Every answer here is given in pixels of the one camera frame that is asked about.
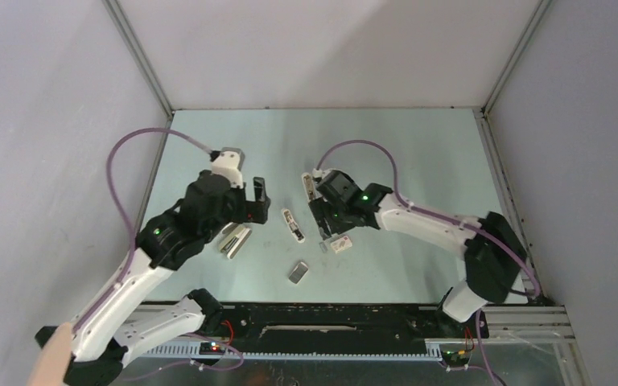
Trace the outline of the grey staple strip block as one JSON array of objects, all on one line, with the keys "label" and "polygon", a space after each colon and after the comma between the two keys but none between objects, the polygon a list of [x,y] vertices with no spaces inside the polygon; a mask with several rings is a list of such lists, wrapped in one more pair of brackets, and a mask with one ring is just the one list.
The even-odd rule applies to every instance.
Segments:
[{"label": "grey staple strip block", "polygon": [[296,266],[291,270],[288,280],[297,285],[301,282],[301,280],[306,276],[309,271],[309,267],[306,262],[299,261]]}]

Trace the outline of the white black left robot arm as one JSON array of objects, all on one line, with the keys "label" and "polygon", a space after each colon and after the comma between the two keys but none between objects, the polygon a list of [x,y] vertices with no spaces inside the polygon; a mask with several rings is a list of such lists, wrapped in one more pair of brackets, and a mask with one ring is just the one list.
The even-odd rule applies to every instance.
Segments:
[{"label": "white black left robot arm", "polygon": [[109,385],[139,356],[180,335],[212,335],[222,324],[222,305],[194,289],[152,317],[128,322],[145,297],[227,225],[264,224],[270,199],[264,179],[253,180],[255,199],[223,175],[200,173],[186,194],[146,223],[110,279],[82,315],[58,327],[44,326],[35,339],[42,352],[29,385]]}]

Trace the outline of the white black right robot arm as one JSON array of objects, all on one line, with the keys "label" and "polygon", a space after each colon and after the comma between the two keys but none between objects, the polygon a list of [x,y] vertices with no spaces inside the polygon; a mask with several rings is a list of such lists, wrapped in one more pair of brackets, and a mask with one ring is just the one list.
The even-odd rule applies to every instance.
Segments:
[{"label": "white black right robot arm", "polygon": [[335,169],[304,173],[302,183],[324,240],[354,228],[398,232],[454,253],[464,263],[464,279],[443,297],[435,315],[444,335],[458,335],[483,306],[519,294],[513,286],[526,253],[503,215],[491,211],[480,218],[416,208],[391,187],[371,183],[360,188]]}]

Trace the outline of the white small stapler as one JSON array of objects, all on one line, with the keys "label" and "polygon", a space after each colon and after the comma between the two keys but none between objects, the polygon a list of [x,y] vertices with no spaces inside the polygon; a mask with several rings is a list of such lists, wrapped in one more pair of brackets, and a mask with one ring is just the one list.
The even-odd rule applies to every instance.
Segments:
[{"label": "white small stapler", "polygon": [[304,233],[301,231],[298,223],[296,222],[294,216],[292,215],[291,211],[287,208],[283,208],[282,209],[282,217],[284,219],[284,221],[286,222],[287,227],[290,230],[290,234],[294,237],[294,239],[302,244],[305,240],[306,237],[304,235]]}]

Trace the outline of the white staple box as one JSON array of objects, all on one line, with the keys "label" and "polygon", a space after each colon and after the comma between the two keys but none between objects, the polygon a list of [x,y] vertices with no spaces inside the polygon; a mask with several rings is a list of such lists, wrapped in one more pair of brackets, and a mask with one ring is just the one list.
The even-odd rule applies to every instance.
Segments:
[{"label": "white staple box", "polygon": [[336,236],[328,242],[328,246],[335,254],[339,254],[352,247],[352,240],[348,235]]}]

